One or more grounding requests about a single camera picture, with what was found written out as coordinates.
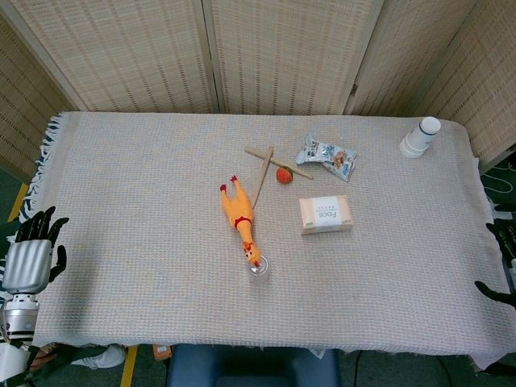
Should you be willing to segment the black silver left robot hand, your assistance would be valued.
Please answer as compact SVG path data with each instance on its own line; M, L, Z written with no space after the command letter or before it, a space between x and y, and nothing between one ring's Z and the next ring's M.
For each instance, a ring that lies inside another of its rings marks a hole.
M51 206L20 224L1 264L2 291L38 294L66 270L65 246L56 241L69 218L52 221L55 210Z

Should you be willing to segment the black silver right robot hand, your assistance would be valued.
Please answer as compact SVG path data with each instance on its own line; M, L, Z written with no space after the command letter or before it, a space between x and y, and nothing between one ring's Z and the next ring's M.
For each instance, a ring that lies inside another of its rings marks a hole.
M515 220L495 219L494 223L486 223L485 226L498 242L512 285L515 287ZM500 293L490 289L482 281L475 281L475 286L487 298L515 307L515 292Z

